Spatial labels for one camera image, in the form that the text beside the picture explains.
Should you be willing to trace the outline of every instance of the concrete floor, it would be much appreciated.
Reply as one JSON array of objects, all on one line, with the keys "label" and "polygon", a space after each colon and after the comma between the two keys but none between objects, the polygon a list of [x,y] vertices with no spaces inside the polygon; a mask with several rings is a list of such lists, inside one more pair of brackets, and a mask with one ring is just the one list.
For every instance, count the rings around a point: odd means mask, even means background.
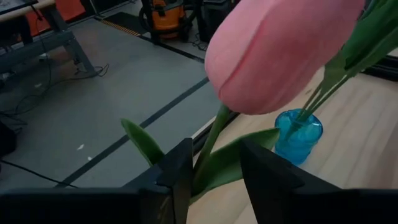
[{"label": "concrete floor", "polygon": [[[139,3],[128,4],[105,16],[118,11],[137,15],[139,8]],[[94,19],[71,29],[94,66],[109,64],[108,73],[52,88],[36,109],[19,116],[28,125],[18,136],[17,151],[3,158],[57,180],[65,179],[85,165],[89,157],[94,158],[122,137],[120,118],[139,124],[206,77],[202,63]],[[166,44],[197,57],[205,55],[191,44]],[[49,55],[53,82],[74,77],[76,66],[63,48]],[[49,78],[47,64],[35,59],[25,67],[27,71],[18,74],[7,84],[6,92],[0,94],[0,110],[13,108],[24,96],[45,89]],[[146,130],[167,152],[206,124],[219,105],[207,83]],[[29,106],[26,101],[22,109]],[[137,149],[126,142],[72,184],[119,187],[147,168]],[[54,185],[24,170],[2,165],[0,191]]]}]

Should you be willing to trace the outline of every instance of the orange vacuum cleaner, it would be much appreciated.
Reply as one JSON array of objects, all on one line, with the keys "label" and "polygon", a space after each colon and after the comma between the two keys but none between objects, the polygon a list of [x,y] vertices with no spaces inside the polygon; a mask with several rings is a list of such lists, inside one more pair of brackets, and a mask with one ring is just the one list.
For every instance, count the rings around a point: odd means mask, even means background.
[{"label": "orange vacuum cleaner", "polygon": [[141,26],[150,32],[152,40],[179,37],[187,41],[195,12],[187,17],[185,11],[192,9],[193,6],[185,4],[184,0],[142,0],[139,20]]}]

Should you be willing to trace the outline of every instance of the blue glass vase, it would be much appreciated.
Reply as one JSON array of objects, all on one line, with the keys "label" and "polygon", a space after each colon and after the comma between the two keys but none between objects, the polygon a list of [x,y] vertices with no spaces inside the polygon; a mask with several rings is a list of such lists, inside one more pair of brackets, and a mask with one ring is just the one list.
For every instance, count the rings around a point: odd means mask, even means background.
[{"label": "blue glass vase", "polygon": [[[275,153],[292,162],[302,164],[318,143],[323,133],[320,120],[311,115],[306,121],[296,120],[301,109],[288,110],[281,113],[275,120],[275,127],[279,128],[279,140],[275,144]],[[293,134],[287,136],[290,127],[295,126]]]}]

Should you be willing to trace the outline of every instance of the tulip petal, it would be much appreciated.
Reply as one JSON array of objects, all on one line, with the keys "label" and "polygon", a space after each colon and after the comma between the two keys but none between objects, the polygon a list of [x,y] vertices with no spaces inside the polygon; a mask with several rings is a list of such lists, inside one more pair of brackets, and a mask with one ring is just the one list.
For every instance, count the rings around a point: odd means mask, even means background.
[{"label": "tulip petal", "polygon": [[275,111],[349,39],[364,0],[242,0],[214,34],[207,75],[245,114]]}]

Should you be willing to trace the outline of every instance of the floor mat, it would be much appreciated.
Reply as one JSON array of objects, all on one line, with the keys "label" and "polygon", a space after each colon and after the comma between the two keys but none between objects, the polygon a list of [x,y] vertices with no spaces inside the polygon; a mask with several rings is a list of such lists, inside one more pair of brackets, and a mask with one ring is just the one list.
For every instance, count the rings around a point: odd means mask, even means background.
[{"label": "floor mat", "polygon": [[118,12],[101,20],[103,24],[114,27],[136,37],[145,34],[147,31],[140,25],[137,16],[125,12]]}]

